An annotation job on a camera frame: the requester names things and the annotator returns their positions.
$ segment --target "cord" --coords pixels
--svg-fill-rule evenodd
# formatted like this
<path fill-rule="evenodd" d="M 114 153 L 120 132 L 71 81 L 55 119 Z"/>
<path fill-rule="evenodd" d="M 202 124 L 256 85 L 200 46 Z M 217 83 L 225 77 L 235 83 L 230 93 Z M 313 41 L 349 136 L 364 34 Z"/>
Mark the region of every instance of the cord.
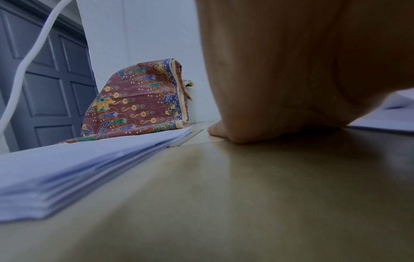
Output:
<path fill-rule="evenodd" d="M 14 75 L 12 93 L 10 95 L 9 102 L 7 103 L 6 109 L 4 110 L 3 116 L 0 120 L 0 137 L 3 135 L 4 130 L 9 124 L 14 111 L 16 110 L 17 104 L 19 102 L 20 94 L 22 93 L 23 78 L 26 73 L 26 69 L 33 59 L 37 56 L 40 49 L 44 45 L 47 36 L 49 35 L 50 30 L 52 29 L 53 24 L 56 21 L 56 18 L 62 12 L 62 10 L 71 2 L 72 0 L 61 0 L 56 7 L 52 10 L 49 17 L 47 18 L 36 42 L 33 47 L 26 55 L 26 57 L 20 62 L 17 67 L 16 74 Z"/>

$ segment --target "door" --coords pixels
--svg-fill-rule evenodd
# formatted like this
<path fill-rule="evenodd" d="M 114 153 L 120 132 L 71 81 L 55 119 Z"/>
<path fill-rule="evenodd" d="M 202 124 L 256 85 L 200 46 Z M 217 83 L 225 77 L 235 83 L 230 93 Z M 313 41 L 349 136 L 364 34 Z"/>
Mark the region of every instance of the door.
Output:
<path fill-rule="evenodd" d="M 9 100 L 17 66 L 44 21 L 0 0 L 0 91 Z M 80 135 L 87 108 L 97 95 L 87 43 L 53 28 L 28 67 L 11 120 L 20 150 L 47 146 Z"/>

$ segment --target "floor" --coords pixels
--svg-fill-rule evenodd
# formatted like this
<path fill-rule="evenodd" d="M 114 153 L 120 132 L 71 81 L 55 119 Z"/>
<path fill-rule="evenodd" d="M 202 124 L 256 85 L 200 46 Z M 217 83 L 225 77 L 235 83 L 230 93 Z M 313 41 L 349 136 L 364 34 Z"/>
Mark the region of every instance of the floor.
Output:
<path fill-rule="evenodd" d="M 209 125 L 50 219 L 0 225 L 0 261 L 414 261 L 414 136 L 243 146 Z"/>

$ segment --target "stack of paper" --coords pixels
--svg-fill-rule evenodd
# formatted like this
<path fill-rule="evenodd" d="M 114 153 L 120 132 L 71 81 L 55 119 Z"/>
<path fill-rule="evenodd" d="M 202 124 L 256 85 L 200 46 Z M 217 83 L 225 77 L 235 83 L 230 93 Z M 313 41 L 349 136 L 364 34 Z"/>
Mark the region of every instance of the stack of paper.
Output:
<path fill-rule="evenodd" d="M 349 126 L 414 132 L 414 89 L 390 95 L 378 109 L 355 120 Z"/>
<path fill-rule="evenodd" d="M 189 134 L 178 129 L 0 156 L 0 221 L 40 219 Z"/>

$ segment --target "maroon patterned cloth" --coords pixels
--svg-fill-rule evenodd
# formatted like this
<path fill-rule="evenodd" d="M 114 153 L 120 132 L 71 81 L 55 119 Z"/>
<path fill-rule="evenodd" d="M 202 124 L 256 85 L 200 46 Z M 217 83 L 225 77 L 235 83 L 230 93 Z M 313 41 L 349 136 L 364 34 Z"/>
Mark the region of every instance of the maroon patterned cloth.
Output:
<path fill-rule="evenodd" d="M 85 114 L 81 137 L 63 143 L 135 136 L 188 125 L 185 85 L 175 59 L 138 63 L 114 73 Z"/>

